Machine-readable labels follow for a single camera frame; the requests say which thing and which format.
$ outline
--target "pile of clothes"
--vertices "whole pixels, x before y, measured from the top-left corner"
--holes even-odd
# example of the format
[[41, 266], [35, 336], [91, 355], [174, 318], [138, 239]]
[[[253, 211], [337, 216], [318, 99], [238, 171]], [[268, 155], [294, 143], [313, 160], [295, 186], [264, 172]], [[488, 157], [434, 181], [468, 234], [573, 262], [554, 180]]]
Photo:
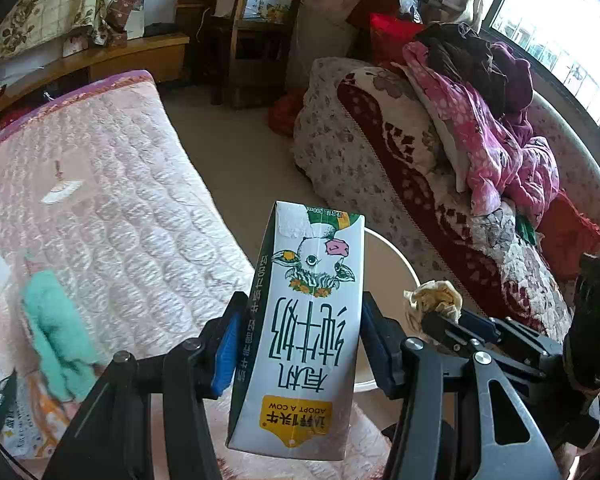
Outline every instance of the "pile of clothes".
[[402, 68], [437, 116], [458, 191], [472, 192], [472, 214], [496, 211], [504, 195], [537, 227], [559, 178], [546, 139], [534, 136], [526, 117], [534, 95], [528, 61], [464, 23], [433, 24], [415, 40], [404, 46]]

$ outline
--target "sofa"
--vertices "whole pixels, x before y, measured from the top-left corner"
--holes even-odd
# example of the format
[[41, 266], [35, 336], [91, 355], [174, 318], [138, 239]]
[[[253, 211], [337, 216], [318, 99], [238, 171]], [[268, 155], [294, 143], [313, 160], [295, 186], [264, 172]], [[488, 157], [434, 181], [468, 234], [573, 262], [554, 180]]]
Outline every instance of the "sofa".
[[[576, 133], [535, 93], [534, 133], [547, 138], [563, 187], [600, 226], [600, 168]], [[464, 307], [510, 316], [562, 340], [574, 281], [558, 282], [541, 251], [516, 233], [514, 204], [470, 214], [470, 196], [409, 81], [386, 68], [343, 58], [314, 62], [294, 128], [298, 167], [330, 206], [359, 211], [410, 261], [421, 282], [449, 280]]]

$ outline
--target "cow's ear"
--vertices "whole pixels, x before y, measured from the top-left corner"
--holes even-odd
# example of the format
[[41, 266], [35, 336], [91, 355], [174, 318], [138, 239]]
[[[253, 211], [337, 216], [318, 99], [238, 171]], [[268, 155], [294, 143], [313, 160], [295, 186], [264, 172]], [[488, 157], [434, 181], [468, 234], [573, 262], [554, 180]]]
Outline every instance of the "cow's ear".
[[336, 276], [341, 282], [355, 282], [356, 275], [353, 273], [349, 267], [344, 264], [340, 264], [338, 266], [338, 270], [336, 270]]
[[300, 258], [293, 251], [278, 251], [273, 253], [273, 261], [285, 267], [295, 267], [300, 264]]

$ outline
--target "purple bedspread trim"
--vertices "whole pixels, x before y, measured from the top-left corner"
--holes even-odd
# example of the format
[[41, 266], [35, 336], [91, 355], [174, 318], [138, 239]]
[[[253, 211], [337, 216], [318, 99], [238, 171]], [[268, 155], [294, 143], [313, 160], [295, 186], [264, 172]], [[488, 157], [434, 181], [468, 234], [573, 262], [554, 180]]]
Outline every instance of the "purple bedspread trim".
[[43, 104], [35, 110], [32, 110], [29, 113], [24, 114], [19, 119], [13, 121], [13, 123], [9, 124], [6, 128], [0, 131], [0, 143], [11, 137], [11, 135], [13, 135], [19, 129], [19, 127], [22, 126], [24, 122], [30, 120], [33, 117], [36, 117], [37, 115], [41, 114], [44, 110], [47, 110], [49, 107], [62, 108], [62, 106], [67, 101], [70, 101], [71, 99], [75, 98], [80, 94], [93, 94], [94, 92], [106, 89], [107, 87], [111, 87], [110, 89], [114, 89], [116, 83], [119, 82], [121, 79], [135, 78], [148, 79], [152, 82], [154, 81], [154, 78], [149, 72], [147, 72], [147, 70], [130, 70], [129, 72], [111, 75], [107, 78], [100, 79], [99, 81], [89, 83], [88, 85], [82, 86], [76, 90], [73, 90], [72, 92], [60, 96], [51, 102]]

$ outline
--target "floral curtain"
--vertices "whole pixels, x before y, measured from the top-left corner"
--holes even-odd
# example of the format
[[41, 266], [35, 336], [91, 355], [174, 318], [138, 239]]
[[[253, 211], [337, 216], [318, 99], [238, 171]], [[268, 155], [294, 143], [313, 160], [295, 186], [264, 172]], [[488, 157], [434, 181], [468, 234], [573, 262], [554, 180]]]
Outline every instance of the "floral curtain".
[[20, 0], [0, 24], [0, 61], [69, 33], [88, 33], [101, 45], [126, 39], [136, 1]]

